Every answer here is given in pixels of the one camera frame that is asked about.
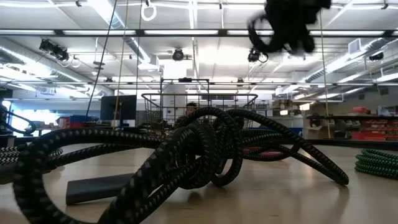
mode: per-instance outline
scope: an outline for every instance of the floor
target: floor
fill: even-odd
[[[72,151],[86,146],[74,145]],[[358,149],[319,146],[350,177],[341,187],[312,168],[286,159],[245,161],[239,177],[223,189],[178,189],[143,223],[393,223],[398,220],[398,181],[354,171]],[[134,172],[150,149],[108,154],[60,167],[45,175],[48,194],[67,214],[95,222],[111,198],[66,206],[69,180]],[[0,185],[1,223],[27,223],[12,194]]]

